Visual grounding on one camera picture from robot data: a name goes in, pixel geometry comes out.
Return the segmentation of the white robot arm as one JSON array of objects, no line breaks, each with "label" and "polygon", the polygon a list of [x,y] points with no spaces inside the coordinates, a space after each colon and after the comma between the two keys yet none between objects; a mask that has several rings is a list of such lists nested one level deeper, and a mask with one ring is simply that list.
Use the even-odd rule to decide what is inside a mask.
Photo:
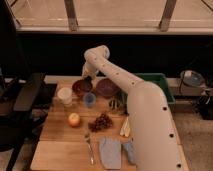
[{"label": "white robot arm", "polygon": [[109,56],[105,45],[86,50],[82,76],[95,78],[100,71],[127,94],[137,171],[183,171],[171,111],[163,90],[111,63]]}]

